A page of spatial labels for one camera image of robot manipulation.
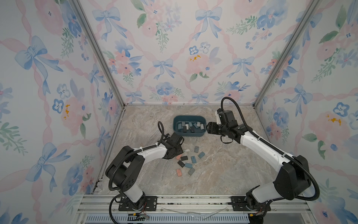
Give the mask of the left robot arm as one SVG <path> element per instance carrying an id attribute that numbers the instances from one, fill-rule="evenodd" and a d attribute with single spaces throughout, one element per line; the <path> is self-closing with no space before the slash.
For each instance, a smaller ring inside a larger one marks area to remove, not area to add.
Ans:
<path id="1" fill-rule="evenodd" d="M 163 135 L 159 142 L 140 148 L 123 147 L 105 171 L 108 189 L 120 193 L 119 211 L 155 211 L 157 197 L 146 196 L 137 184 L 143 165 L 156 160 L 170 160 L 183 153 L 184 138 L 176 133 Z"/>

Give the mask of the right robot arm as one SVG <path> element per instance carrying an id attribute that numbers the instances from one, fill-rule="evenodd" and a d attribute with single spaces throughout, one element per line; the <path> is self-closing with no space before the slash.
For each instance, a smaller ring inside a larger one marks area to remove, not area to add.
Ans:
<path id="1" fill-rule="evenodd" d="M 246 193 L 245 206 L 250 211 L 258 211 L 270 201 L 293 200 L 312 185 L 309 176 L 303 171 L 308 167 L 307 160 L 274 149 L 273 145 L 245 124 L 239 124 L 230 110 L 218 109 L 216 121 L 207 124 L 209 134 L 228 137 L 251 149 L 263 158 L 277 172 L 271 183 L 259 185 Z"/>

